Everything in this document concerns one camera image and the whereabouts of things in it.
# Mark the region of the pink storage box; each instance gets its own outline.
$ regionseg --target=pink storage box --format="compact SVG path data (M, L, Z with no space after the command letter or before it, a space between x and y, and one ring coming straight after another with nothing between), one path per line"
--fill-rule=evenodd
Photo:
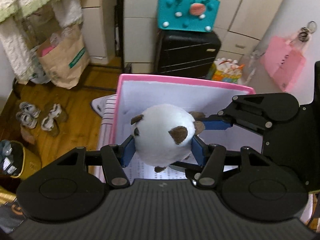
M104 121L112 124L111 129L101 130L104 144L121 144L132 133L130 121L148 107L159 104L173 104L186 111L199 111L208 117L226 108L235 95L254 94L253 88L237 84L201 79L168 77L160 75L122 74L119 78L114 114L109 114ZM225 131L205 130L200 134L205 143L217 143L228 150L240 150L250 146L261 152L262 137L238 126ZM185 179L183 172L167 168L161 173L154 173L154 168L141 164L134 155L129 167L124 168L130 182L135 178L145 179ZM188 162L196 163L189 158ZM103 179L102 171L97 170L98 178Z

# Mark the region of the white plush toy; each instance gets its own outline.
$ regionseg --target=white plush toy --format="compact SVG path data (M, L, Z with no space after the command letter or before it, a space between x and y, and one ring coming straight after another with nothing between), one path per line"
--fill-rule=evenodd
M164 104L152 106L131 119L136 153L155 172L169 164L182 161L191 153L191 139L204 130L204 124L194 117L197 112L186 112L180 107Z

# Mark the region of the pink paper bag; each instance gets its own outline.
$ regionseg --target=pink paper bag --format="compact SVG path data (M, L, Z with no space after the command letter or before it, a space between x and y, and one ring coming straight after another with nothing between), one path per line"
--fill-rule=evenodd
M301 48L293 43L294 39L286 40L281 37L272 37L266 53L261 58L261 63L283 92L289 92L306 63L303 53L306 49L305 42Z

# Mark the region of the ribbed black surface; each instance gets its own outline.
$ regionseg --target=ribbed black surface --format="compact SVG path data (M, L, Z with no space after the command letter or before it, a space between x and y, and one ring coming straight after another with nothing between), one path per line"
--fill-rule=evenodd
M65 224L27 220L14 240L308 240L314 233L298 219L260 224L224 207L213 191L188 180L135 180L108 195L90 215Z

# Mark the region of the brown ear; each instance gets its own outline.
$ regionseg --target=brown ear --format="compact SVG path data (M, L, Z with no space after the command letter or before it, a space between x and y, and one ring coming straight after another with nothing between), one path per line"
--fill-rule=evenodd
M189 114L191 114L194 119L205 118L205 114L201 112L191 111Z
M195 135L198 135L198 134L202 133L203 130L205 129L204 123L201 122L201 121L195 121L195 122L193 122L193 124L194 124L195 129L196 129Z
M139 114L139 115L135 116L134 118L131 119L131 125L133 125L136 122L141 121L142 118L143 118L143 114Z
M169 131L174 142L179 145L188 135L188 130L184 126L177 126Z

